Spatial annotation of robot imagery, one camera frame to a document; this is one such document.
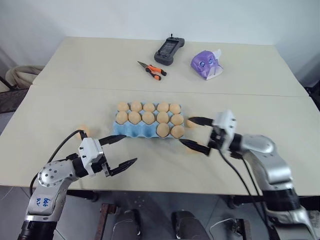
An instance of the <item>black handheld controller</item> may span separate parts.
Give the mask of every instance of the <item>black handheld controller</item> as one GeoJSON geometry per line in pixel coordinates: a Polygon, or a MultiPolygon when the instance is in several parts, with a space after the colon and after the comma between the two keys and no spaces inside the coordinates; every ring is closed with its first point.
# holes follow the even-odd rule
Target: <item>black handheld controller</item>
{"type": "Polygon", "coordinates": [[[179,37],[168,37],[165,43],[154,54],[154,60],[160,64],[169,66],[174,61],[176,51],[185,45],[185,40],[179,37]]]}

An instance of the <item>white table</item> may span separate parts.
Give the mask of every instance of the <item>white table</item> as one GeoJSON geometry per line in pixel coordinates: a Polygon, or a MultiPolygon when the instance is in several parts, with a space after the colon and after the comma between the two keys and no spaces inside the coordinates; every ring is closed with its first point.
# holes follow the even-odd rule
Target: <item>white table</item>
{"type": "MultiPolygon", "coordinates": [[[[320,114],[309,97],[258,96],[31,86],[0,136],[0,185],[28,186],[60,142],[81,124],[93,137],[112,134],[118,101],[177,102],[186,116],[213,117],[231,109],[240,134],[263,134],[275,141],[292,169],[299,195],[319,195],[320,114]]],[[[209,127],[187,129],[185,136],[206,143],[209,127]]],[[[56,159],[77,152],[70,140],[56,159]]],[[[132,190],[246,195],[238,177],[215,150],[210,157],[189,153],[176,139],[125,138],[103,147],[112,167],[138,157],[125,172],[84,177],[72,189],[132,190]]],[[[241,161],[230,161],[244,179],[241,161]]]]}
{"type": "Polygon", "coordinates": [[[161,65],[154,53],[164,41],[67,37],[34,84],[95,89],[177,93],[246,94],[306,97],[274,46],[185,42],[173,64],[161,65]],[[222,75],[203,80],[191,67],[203,50],[222,50],[222,75]],[[155,81],[137,61],[162,67],[168,74],[155,81]]]}

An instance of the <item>cable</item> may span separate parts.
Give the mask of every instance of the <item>cable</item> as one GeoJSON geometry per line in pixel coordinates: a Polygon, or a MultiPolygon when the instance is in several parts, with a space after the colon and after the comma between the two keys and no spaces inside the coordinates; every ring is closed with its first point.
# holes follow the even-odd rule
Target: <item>cable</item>
{"type": "Polygon", "coordinates": [[[210,233],[212,239],[214,239],[214,236],[213,236],[213,234],[212,234],[212,232],[211,232],[211,229],[212,229],[213,227],[217,226],[218,224],[222,224],[222,223],[224,223],[224,222],[226,222],[226,221],[230,221],[230,220],[234,220],[234,221],[236,222],[236,220],[235,220],[234,218],[227,218],[227,219],[224,219],[224,220],[221,220],[221,221],[216,222],[215,224],[213,224],[213,225],[209,228],[209,233],[210,233]]]}
{"type": "Polygon", "coordinates": [[[223,153],[221,152],[220,148],[217,147],[217,150],[219,151],[219,154],[220,156],[223,158],[223,160],[233,169],[233,171],[238,175],[238,177],[240,178],[241,182],[243,183],[247,193],[249,194],[249,196],[251,197],[251,200],[252,200],[252,204],[255,208],[255,210],[257,211],[257,213],[259,214],[261,220],[263,221],[264,225],[266,226],[267,230],[269,230],[269,226],[268,226],[268,223],[264,220],[263,216],[261,215],[259,209],[258,209],[258,206],[256,204],[256,201],[254,199],[254,197],[251,195],[251,192],[245,182],[245,180],[242,178],[242,176],[240,175],[240,173],[238,172],[238,170],[235,168],[235,166],[232,165],[231,162],[228,161],[228,159],[226,159],[226,157],[223,155],[223,153]]]}
{"type": "MultiPolygon", "coordinates": [[[[255,191],[256,191],[256,194],[257,194],[259,197],[261,197],[261,195],[260,195],[260,193],[259,193],[259,191],[258,191],[257,185],[256,185],[256,183],[255,183],[255,181],[254,181],[254,178],[252,177],[252,174],[251,174],[251,171],[250,171],[250,169],[249,169],[249,166],[248,166],[247,162],[244,160],[243,157],[241,157],[241,159],[242,159],[243,164],[245,165],[245,168],[246,168],[246,170],[247,170],[247,172],[248,172],[248,174],[249,174],[249,176],[250,176],[250,179],[251,179],[251,182],[252,182],[252,184],[253,184],[253,186],[254,186],[254,189],[255,189],[255,191]]],[[[261,209],[262,209],[262,212],[263,212],[264,221],[268,222],[267,212],[266,212],[265,206],[264,206],[264,204],[263,204],[262,201],[260,202],[260,206],[261,206],[261,209]]]]}
{"type": "MultiPolygon", "coordinates": [[[[62,146],[63,146],[70,138],[72,138],[72,137],[73,137],[74,135],[76,135],[77,133],[80,133],[81,131],[83,131],[83,130],[79,130],[79,129],[78,129],[78,130],[74,131],[73,133],[71,133],[69,136],[67,136],[67,137],[63,140],[63,142],[61,142],[60,145],[59,145],[59,146],[56,148],[56,150],[53,152],[53,154],[52,154],[51,157],[49,158],[47,164],[52,162],[52,160],[54,159],[54,157],[56,156],[56,154],[59,152],[59,150],[62,148],[62,146]]],[[[35,183],[35,180],[36,180],[37,176],[38,176],[38,174],[36,174],[36,175],[32,178],[31,183],[30,183],[30,186],[29,186],[30,198],[31,198],[31,196],[32,196],[32,194],[33,194],[33,187],[34,187],[34,183],[35,183]]]]}

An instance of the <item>egg tray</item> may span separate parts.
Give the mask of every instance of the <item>egg tray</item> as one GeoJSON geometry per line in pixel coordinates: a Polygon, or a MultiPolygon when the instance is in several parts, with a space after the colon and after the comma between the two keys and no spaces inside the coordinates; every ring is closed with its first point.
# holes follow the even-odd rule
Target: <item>egg tray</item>
{"type": "MultiPolygon", "coordinates": [[[[157,127],[160,124],[159,122],[157,122],[157,115],[158,115],[158,111],[157,111],[157,107],[158,107],[159,103],[153,103],[153,105],[155,106],[155,110],[152,112],[154,114],[154,118],[155,118],[155,122],[148,125],[146,124],[142,119],[138,124],[133,124],[131,123],[129,120],[126,121],[124,124],[119,124],[116,121],[113,122],[113,134],[114,135],[126,135],[127,137],[131,137],[131,138],[138,138],[138,137],[143,137],[143,138],[161,138],[161,139],[166,139],[166,138],[174,138],[174,136],[172,136],[170,134],[171,129],[175,126],[172,122],[170,122],[171,116],[173,116],[174,114],[171,111],[167,111],[166,113],[169,116],[169,122],[167,123],[169,126],[169,134],[165,137],[160,137],[157,134],[157,127]]],[[[126,111],[127,114],[131,113],[132,111],[129,109],[128,111],[126,111]]],[[[144,110],[142,109],[141,111],[139,111],[139,114],[142,116],[144,114],[144,110]]]]}

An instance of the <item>gray floor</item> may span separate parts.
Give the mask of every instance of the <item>gray floor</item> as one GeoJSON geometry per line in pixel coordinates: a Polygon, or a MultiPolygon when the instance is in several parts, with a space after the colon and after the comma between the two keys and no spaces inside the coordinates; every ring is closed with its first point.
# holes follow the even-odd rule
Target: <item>gray floor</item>
{"type": "MultiPolygon", "coordinates": [[[[0,239],[17,239],[29,202],[25,187],[0,186],[0,239]]],[[[210,226],[226,218],[244,218],[250,221],[252,239],[267,240],[267,232],[250,204],[229,209],[224,197],[208,194],[105,191],[97,202],[67,196],[58,222],[55,240],[90,240],[96,233],[101,203],[116,203],[121,211],[138,209],[144,240],[173,239],[171,213],[176,210],[192,212],[209,231],[210,226]]],[[[116,215],[108,218],[104,240],[109,240],[116,215]]],[[[230,222],[211,229],[216,240],[238,240],[228,230],[230,222]]]]}

